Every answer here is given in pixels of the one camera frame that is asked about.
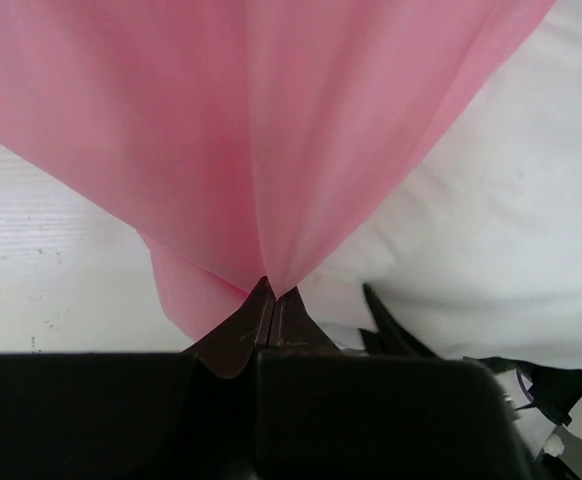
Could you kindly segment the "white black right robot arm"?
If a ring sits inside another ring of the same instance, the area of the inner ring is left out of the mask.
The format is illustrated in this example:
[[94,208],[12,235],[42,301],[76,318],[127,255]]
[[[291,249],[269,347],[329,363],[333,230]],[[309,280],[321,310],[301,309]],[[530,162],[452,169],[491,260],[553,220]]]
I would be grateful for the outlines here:
[[505,383],[505,400],[532,447],[540,477],[582,479],[582,369],[502,357],[475,362]]

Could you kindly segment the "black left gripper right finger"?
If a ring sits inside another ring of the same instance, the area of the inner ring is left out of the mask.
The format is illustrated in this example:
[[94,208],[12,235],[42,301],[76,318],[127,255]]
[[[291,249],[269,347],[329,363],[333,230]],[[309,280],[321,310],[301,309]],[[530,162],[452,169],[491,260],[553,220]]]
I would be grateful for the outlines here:
[[274,304],[269,347],[279,351],[337,355],[341,350],[309,316],[298,288]]

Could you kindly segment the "white pillow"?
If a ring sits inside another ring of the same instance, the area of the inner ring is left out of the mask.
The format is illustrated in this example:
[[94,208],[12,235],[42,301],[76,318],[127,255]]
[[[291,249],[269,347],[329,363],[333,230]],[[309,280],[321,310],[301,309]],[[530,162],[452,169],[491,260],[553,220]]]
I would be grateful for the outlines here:
[[300,292],[369,328],[362,287],[438,355],[582,368],[582,1],[559,1]]

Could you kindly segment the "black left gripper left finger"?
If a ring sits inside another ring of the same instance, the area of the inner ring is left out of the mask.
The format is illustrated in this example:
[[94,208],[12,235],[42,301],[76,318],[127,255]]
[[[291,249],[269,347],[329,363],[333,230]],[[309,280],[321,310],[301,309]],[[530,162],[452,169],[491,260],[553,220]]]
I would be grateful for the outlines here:
[[274,306],[269,280],[262,277],[233,314],[184,354],[194,356],[218,378],[235,378],[257,347],[267,344]]

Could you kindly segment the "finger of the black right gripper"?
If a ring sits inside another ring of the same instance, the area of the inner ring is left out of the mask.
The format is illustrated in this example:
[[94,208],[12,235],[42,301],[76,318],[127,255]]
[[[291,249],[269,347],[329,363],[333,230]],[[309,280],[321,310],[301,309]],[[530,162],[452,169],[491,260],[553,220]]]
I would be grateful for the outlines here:
[[362,286],[364,299],[376,331],[361,329],[360,335],[369,355],[438,359],[438,356],[405,330],[369,284]]

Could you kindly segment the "pink fabric pillowcase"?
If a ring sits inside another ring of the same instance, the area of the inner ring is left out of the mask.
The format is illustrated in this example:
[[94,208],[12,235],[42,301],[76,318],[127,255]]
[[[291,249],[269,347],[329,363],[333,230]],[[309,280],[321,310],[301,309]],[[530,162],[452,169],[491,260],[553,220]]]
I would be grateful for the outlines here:
[[0,1],[0,144],[134,227],[198,339],[284,294],[548,1]]

